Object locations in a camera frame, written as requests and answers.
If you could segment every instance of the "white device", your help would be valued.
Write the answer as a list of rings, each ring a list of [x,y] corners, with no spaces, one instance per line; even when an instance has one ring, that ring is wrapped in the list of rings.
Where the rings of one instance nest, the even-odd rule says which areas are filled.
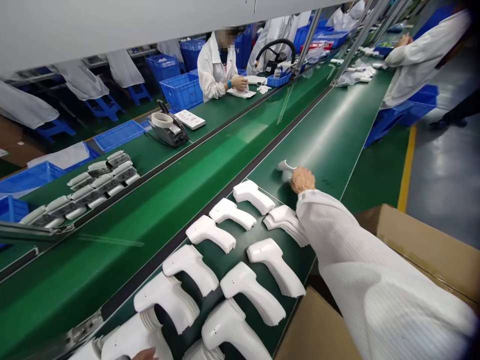
[[[276,166],[276,169],[281,171],[281,179],[283,182],[287,183],[292,180],[292,176],[294,171],[297,169],[296,167],[291,167],[287,164],[287,160],[280,161]]]
[[[65,216],[68,220],[78,218],[87,211],[85,206],[74,203],[71,195],[63,195],[56,198],[46,206],[46,209],[50,215],[56,218]]]
[[[124,182],[127,185],[140,179],[140,175],[137,170],[132,166],[134,163],[129,161],[124,162],[117,168],[113,169],[113,175],[119,182]]]
[[[121,164],[131,161],[130,156],[123,150],[114,152],[112,155],[106,158],[106,162],[113,168],[118,168]]]
[[[180,112],[177,112],[175,116],[192,130],[196,130],[205,125],[205,120],[195,114],[192,114],[188,110],[182,110]]]
[[[246,180],[234,186],[233,197],[237,203],[250,202],[262,215],[267,214],[275,207],[273,200],[260,192],[258,185],[252,180]]]
[[[94,162],[93,164],[90,164],[88,166],[88,173],[94,178],[98,178],[103,174],[107,174],[111,172],[112,170],[110,169],[110,167],[108,166],[105,160]]]
[[[91,186],[97,189],[99,193],[107,193],[111,197],[125,189],[125,186],[115,178],[113,173],[107,173],[100,176],[92,182]]]
[[[279,301],[261,286],[256,278],[257,274],[240,261],[226,273],[220,281],[220,287],[227,299],[238,293],[244,294],[255,306],[265,324],[277,326],[287,314]]]
[[[155,347],[154,358],[173,360],[172,352],[162,334],[162,324],[152,307],[138,312],[106,339],[101,360],[133,359],[140,351]]]
[[[159,273],[136,293],[133,298],[135,310],[140,312],[155,304],[160,305],[180,335],[192,326],[200,314],[197,303],[182,289],[181,284],[174,276],[166,277],[163,272]]]
[[[186,272],[200,289],[203,297],[219,287],[219,279],[202,261],[202,254],[193,245],[184,245],[171,254],[161,268],[166,276]]]
[[[73,179],[67,182],[66,185],[69,186],[73,192],[76,192],[81,188],[93,183],[94,180],[95,179],[91,177],[88,172],[82,172],[80,175],[75,176]]]
[[[259,336],[245,321],[245,313],[233,299],[227,299],[208,314],[201,338],[209,350],[232,344],[246,360],[272,360]]]
[[[227,231],[217,227],[217,223],[206,215],[202,215],[186,230],[186,236],[192,244],[200,244],[209,239],[217,244],[225,254],[235,249],[237,240]]]
[[[240,210],[237,205],[226,198],[221,199],[208,215],[217,223],[220,224],[226,219],[231,219],[234,222],[243,226],[245,230],[250,230],[257,220],[248,212]]]
[[[264,263],[267,266],[275,278],[282,295],[290,298],[298,298],[305,295],[304,285],[284,261],[282,249],[272,238],[250,245],[246,250],[246,254],[251,263]]]
[[[225,354],[218,348],[214,347],[208,350],[202,339],[197,340],[188,348],[181,360],[224,360]]]

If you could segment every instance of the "white component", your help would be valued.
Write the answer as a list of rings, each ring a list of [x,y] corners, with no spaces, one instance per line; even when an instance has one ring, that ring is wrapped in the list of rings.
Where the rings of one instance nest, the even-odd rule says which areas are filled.
[[[231,219],[234,222],[243,226],[245,230],[250,230],[252,226],[257,223],[257,220],[248,212],[240,210],[237,205],[226,198],[221,199],[208,215],[217,223],[220,224],[226,219]]]
[[[222,343],[232,344],[246,360],[272,360],[262,340],[245,321],[245,313],[233,299],[214,308],[201,328],[201,338],[210,351]]]
[[[305,295],[304,285],[284,261],[284,253],[273,239],[268,238],[250,245],[246,254],[251,263],[264,263],[267,266],[282,295],[291,298]]]
[[[175,116],[192,130],[196,130],[205,125],[205,120],[195,114],[192,114],[188,110],[182,110],[180,112],[177,112]]]
[[[235,249],[237,241],[227,231],[217,227],[215,221],[206,215],[202,215],[186,230],[186,236],[193,244],[200,244],[203,240],[209,239],[217,244],[225,254]]]
[[[214,347],[212,350],[208,350],[202,339],[197,340],[192,346],[185,352],[182,360],[224,360],[225,354],[218,348]]]
[[[111,173],[112,170],[108,166],[107,162],[104,161],[98,161],[94,162],[93,164],[90,164],[88,166],[88,173],[93,176],[94,178],[98,178],[99,176],[107,173]]]
[[[150,280],[133,298],[135,310],[140,312],[158,304],[170,316],[180,335],[192,326],[200,314],[197,303],[181,287],[175,277],[166,277],[163,272]]]
[[[163,273],[173,276],[186,272],[198,286],[203,297],[219,287],[215,273],[202,261],[202,254],[193,245],[184,245],[170,255],[162,264]]]
[[[107,163],[110,164],[113,169],[118,168],[121,164],[130,160],[130,156],[123,150],[114,152],[106,158]]]
[[[287,314],[279,301],[261,286],[256,278],[255,272],[240,261],[226,273],[220,281],[220,287],[227,299],[238,293],[244,294],[255,306],[265,324],[277,326]]]
[[[259,187],[252,180],[247,180],[233,187],[233,197],[237,203],[249,201],[254,207],[265,215],[275,207],[271,198],[259,191]]]
[[[162,334],[162,324],[152,307],[133,315],[110,335],[101,349],[101,360],[133,359],[140,351],[155,347],[154,358],[173,360]]]
[[[88,172],[82,172],[80,175],[75,176],[73,179],[67,182],[66,185],[69,186],[73,192],[76,192],[81,188],[93,183],[94,180],[95,179],[91,177]]]

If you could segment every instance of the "white cloth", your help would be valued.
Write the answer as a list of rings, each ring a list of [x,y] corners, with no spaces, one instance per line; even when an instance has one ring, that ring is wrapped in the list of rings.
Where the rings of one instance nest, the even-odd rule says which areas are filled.
[[[469,11],[462,10],[441,21],[411,44],[394,48],[385,59],[385,65],[398,69],[381,109],[403,103],[432,79],[438,72],[435,66],[460,40],[470,23]]]
[[[226,70],[220,60],[219,45],[215,32],[211,33],[210,39],[202,46],[197,60],[198,78],[203,93],[203,102],[210,99],[218,99],[225,95],[224,83],[239,76],[237,70],[237,56],[235,46],[228,48],[226,57]]]
[[[363,360],[461,359],[472,309],[359,226],[330,195],[306,190],[296,214]]]
[[[257,75],[258,73],[263,72],[264,65],[266,65],[268,61],[275,59],[276,55],[270,50],[266,50],[261,55],[260,59],[258,60],[258,66],[255,68],[255,62],[256,62],[255,59],[259,54],[260,50],[266,44],[268,44],[269,42],[272,42],[273,40],[288,39],[288,37],[291,36],[290,30],[294,24],[294,17],[295,17],[294,15],[281,16],[271,20],[267,20],[265,22],[265,27],[261,31],[260,36],[258,37],[250,53],[250,57],[248,58],[248,63],[246,65],[247,75]],[[271,46],[270,49],[272,49],[276,53],[282,53],[285,56],[287,56],[289,51],[291,53],[290,48],[282,43]]]
[[[111,51],[106,54],[113,80],[122,88],[145,82],[126,49]]]
[[[160,51],[162,54],[176,58],[179,63],[184,62],[182,51],[180,50],[180,44],[177,39],[157,42],[156,45],[158,46],[158,51]]]
[[[60,169],[66,169],[78,164],[83,160],[86,160],[89,156],[90,153],[87,150],[87,144],[81,141],[63,150],[30,160],[26,163],[26,165],[31,168],[35,165],[48,161],[51,164],[58,166]]]
[[[107,95],[110,91],[80,59],[59,62],[54,65],[66,81],[66,86],[82,101]]]
[[[59,112],[42,99],[0,81],[0,114],[36,129],[59,117]]]

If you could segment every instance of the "green conveyor belt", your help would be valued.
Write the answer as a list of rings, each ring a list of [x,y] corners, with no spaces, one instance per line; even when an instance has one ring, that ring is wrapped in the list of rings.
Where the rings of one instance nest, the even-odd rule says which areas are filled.
[[[98,310],[326,88],[334,72],[335,68],[327,65],[304,74],[0,284],[0,292],[8,294],[0,299],[0,322],[9,329],[2,336],[0,357],[25,350],[25,344],[32,347],[64,333]],[[292,165],[310,167],[319,188],[340,198],[392,75],[390,71],[379,72],[369,84],[334,88],[255,169],[251,179],[295,207],[295,197],[272,171],[279,159],[287,159]],[[231,100],[224,97],[209,101],[203,106],[211,106],[210,110],[199,107],[193,112],[207,123],[215,119],[220,124],[234,114],[235,110],[229,113],[231,105],[223,106],[223,101]],[[140,173],[140,169],[163,162],[159,160],[163,148],[146,136],[122,146]],[[51,191],[57,188],[52,185]],[[198,246],[219,279],[245,256],[249,243],[266,237],[279,243],[287,263],[302,281],[306,279],[314,254],[308,248],[300,249],[282,230],[267,232],[260,221],[249,232],[227,221],[220,226],[237,238],[234,253],[224,256],[209,242]],[[279,290],[264,267],[252,265],[258,281],[281,298],[290,314],[295,300],[277,296]],[[190,279],[184,276],[182,280],[185,287],[194,289],[192,295],[200,302]],[[252,305],[238,297],[235,299],[247,314],[248,323],[273,353],[287,321],[265,329]],[[201,306],[203,319],[219,299],[218,291],[205,299]],[[118,316],[125,320],[132,311],[127,304]],[[160,320],[166,328],[171,326],[165,316]],[[167,339],[176,354],[198,338],[201,321],[195,324],[182,337]]]

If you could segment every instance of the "stacked plastic parts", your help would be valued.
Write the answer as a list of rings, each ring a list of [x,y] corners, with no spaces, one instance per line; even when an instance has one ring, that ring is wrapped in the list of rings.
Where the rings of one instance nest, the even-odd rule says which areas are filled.
[[[301,248],[309,245],[305,229],[297,218],[297,214],[287,205],[274,208],[263,219],[268,230],[283,229]]]
[[[246,180],[234,186],[233,197],[237,203],[250,202],[262,215],[267,214],[275,207],[272,199],[260,192],[258,185],[251,180]]]

